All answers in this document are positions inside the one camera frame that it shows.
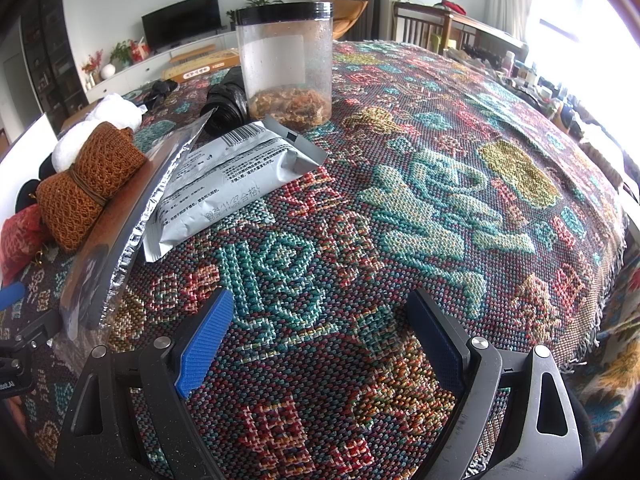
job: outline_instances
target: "white cabinet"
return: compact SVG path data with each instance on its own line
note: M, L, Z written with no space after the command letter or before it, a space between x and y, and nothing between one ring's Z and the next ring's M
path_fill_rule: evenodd
M142 85L160 79L162 72L169 68L171 55L168 52L157 54L144 61L127 68L124 76L129 83L129 91L140 88Z
M238 37L235 31L223 34L223 36L225 37L225 48L238 48Z
M107 80L98 83L86 93L86 98L90 103L97 101L107 94L126 94L130 91L129 83L125 78L125 72L111 76Z
M98 83L96 86L86 92L86 98L90 103L104 97L107 94L124 95L142 85L160 79L162 72L171 66L171 57L196 50L204 46L215 45L216 50L225 50L226 48L237 48L238 38L235 32L226 32L211 38L193 41L183 46L178 46L167 50L162 54L156 54L140 63L129 66L117 74L111 76L106 81Z

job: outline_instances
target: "red fabric bag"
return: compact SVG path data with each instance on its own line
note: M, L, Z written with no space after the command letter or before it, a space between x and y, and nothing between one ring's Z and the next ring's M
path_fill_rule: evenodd
M5 220L0 232L2 285L9 285L49 240L53 237L42 221L38 204L30 205Z

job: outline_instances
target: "blanket fringe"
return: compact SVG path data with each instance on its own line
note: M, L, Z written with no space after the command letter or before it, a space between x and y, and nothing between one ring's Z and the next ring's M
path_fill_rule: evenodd
M558 369L564 374L573 372L574 367L577 365L586 364L584 360L587 354L594 348L598 347L598 332L600 331L600 322L602 321L604 308L613 293L616 279L623 266L623 258L626 250L626 240L624 233L626 233L626 228L628 227L628 225L629 217L626 213L624 213L622 217L622 241L620 242L616 256L613 258L613 261L609 268L609 277L605 280L602 286L602 291L598 296L596 314L594 316L591 329L584 337L584 339L578 343L578 349L575 353L575 357L567 363L558 366Z
M484 455L480 455L472 460L469 464L469 467L466 469L464 478L469 478L470 476L477 475L478 473L485 471L487 466L489 465L489 459L491 458L493 452L494 448L492 447Z

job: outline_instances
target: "metal screw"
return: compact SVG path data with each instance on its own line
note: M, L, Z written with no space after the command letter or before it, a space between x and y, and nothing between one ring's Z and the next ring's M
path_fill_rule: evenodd
M474 348L477 348L478 350L484 350L485 348L489 347L489 342L484 337L480 337L480 336L476 336L472 338L471 344L474 346Z
M107 353L107 347L100 345L91 350L91 357L95 357L99 359L100 357L104 357Z
M543 359L551 355L551 350L544 345L536 345L534 347L534 352L538 357L542 357Z
M154 346L158 349L167 348L171 344L171 338L162 335L154 341Z

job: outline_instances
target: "rolled brown mesh fabric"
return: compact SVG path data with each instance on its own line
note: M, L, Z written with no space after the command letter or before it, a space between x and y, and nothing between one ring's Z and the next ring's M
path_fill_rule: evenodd
M145 156L131 140L130 128L101 123L82 146L74 171L95 195L112 198L144 164ZM102 211L68 171L43 180L36 190L42 219L65 251L78 249Z

